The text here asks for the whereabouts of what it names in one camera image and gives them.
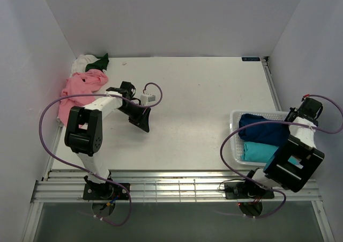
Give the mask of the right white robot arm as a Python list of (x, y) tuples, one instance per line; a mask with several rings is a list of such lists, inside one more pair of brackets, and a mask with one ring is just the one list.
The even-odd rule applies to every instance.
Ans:
[(242, 184), (243, 194), (255, 197), (264, 188), (280, 186), (292, 192), (300, 191), (324, 160), (324, 153), (314, 142), (321, 102), (304, 98), (298, 108), (291, 108), (283, 127), (288, 135), (267, 161), (264, 168), (249, 172), (249, 180)]

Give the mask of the navy blue printed t-shirt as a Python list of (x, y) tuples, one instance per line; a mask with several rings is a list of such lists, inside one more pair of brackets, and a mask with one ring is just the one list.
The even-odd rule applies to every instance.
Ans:
[[(267, 121), (263, 116), (243, 114), (239, 120), (239, 128), (253, 123)], [(284, 124), (267, 123), (252, 126), (238, 132), (240, 139), (245, 142), (263, 143), (282, 146), (288, 139), (289, 129)]]

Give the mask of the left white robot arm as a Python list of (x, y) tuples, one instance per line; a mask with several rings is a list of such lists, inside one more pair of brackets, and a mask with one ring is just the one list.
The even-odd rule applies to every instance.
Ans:
[(147, 105), (156, 101), (155, 95), (144, 92), (137, 104), (136, 88), (130, 82), (122, 82), (119, 88), (109, 87), (106, 96), (90, 104), (70, 109), (64, 142), (81, 160), (90, 174), (84, 177), (90, 190), (102, 199), (112, 196), (114, 186), (110, 182), (111, 172), (105, 166), (99, 150), (103, 142), (103, 120), (113, 111), (119, 110), (128, 116), (134, 126), (149, 132), (148, 118), (151, 108)]

